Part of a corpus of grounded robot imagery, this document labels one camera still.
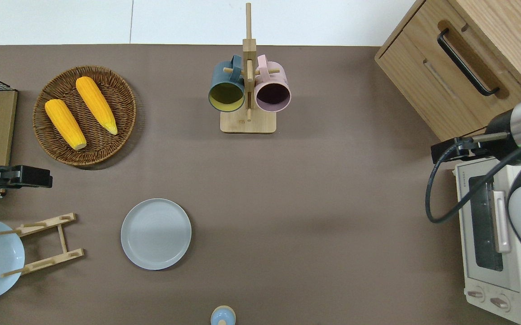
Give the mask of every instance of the black handle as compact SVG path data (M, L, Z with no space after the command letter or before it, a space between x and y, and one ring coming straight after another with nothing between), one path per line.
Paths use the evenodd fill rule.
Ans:
M439 34L439 37L437 38L437 43L439 43L440 47L443 49L444 53L448 55L448 57L453 61L453 63L456 65L459 70L467 77L467 79L473 84L475 89L479 91L479 93L483 96L490 96L495 94L497 91L499 91L499 87L488 90L483 86L483 84L477 79L475 74L469 69L469 67L461 60L461 58L458 56L457 53L452 49L452 47L447 43L447 41L444 39L444 35L448 33L448 28L444 29Z

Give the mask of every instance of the oven knob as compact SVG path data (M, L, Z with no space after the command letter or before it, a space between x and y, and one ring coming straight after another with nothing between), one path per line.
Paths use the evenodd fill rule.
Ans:
M483 298L483 293L478 291L467 291L467 296L475 297L475 298Z
M509 303L509 299L504 294L499 294L499 297L491 298L490 301L491 304L494 304L495 306L499 307L499 309L502 309L505 312L511 310L511 304Z
M476 286L473 290L468 290L465 288L465 294L469 297L476 298L480 302L485 301L485 292L480 286Z

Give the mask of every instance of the oven window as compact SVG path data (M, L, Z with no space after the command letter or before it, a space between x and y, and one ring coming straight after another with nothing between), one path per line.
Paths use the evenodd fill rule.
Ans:
M469 190L481 178L483 176L469 178ZM488 181L470 200L473 218L473 238L475 240L475 259L480 267L494 271L503 271L503 256L495 250L494 206L490 197L492 192L493 181Z

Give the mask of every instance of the wicker basket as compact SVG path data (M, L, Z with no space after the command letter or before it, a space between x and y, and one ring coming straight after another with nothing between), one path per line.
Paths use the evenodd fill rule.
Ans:
M112 135L103 128L80 97L75 82L81 76L89 76L98 85L112 109L118 134ZM66 103L86 138L85 148L72 149L56 130L44 110L50 99ZM94 165L116 154L130 138L135 123L136 98L128 83L110 69L91 65L77 66L53 78L38 96L32 120L36 138L46 153L77 167Z

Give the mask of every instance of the mug rack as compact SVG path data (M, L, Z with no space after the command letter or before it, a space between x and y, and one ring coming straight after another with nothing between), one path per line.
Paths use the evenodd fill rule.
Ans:
M224 72L232 73L230 68ZM244 105L236 111L221 111L221 131L225 133L270 134L277 130L277 114L264 111L254 98L255 76L260 74L256 59L256 39L252 38L250 3L246 4L246 39L242 40L242 72L244 78Z
M47 259L42 259L33 263L26 264L22 268L6 272L0 276L4 278L6 276L10 276L16 273L21 273L21 275L24 275L32 273L34 271L38 271L42 268L69 261L71 259L75 259L76 257L83 256L83 249L78 248L74 249L74 251L68 251L66 247L66 238L64 237L64 230L62 229L62 225L68 222L72 222L74 220L76 220L75 214L69 213L64 214L62 216L42 220L41 222L22 224L21 226L16 227L12 230L0 231L0 236L7 234L17 234L19 237L23 237L52 227L58 227L58 232L60 233L60 244L62 245L63 251L62 254L58 254L53 257L48 257Z

